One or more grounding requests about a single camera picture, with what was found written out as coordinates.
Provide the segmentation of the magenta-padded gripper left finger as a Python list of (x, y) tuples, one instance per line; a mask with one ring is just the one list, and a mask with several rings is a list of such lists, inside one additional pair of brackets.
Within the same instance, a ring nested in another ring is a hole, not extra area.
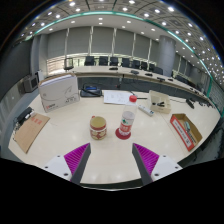
[(79, 185), (90, 154), (91, 145), (87, 143), (65, 155), (56, 155), (43, 169)]

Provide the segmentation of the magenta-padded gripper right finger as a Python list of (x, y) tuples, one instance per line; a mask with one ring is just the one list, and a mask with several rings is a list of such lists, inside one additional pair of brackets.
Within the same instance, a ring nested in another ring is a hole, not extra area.
[(182, 169), (167, 155), (158, 155), (155, 152), (134, 143), (132, 154), (135, 158), (143, 185), (166, 177)]

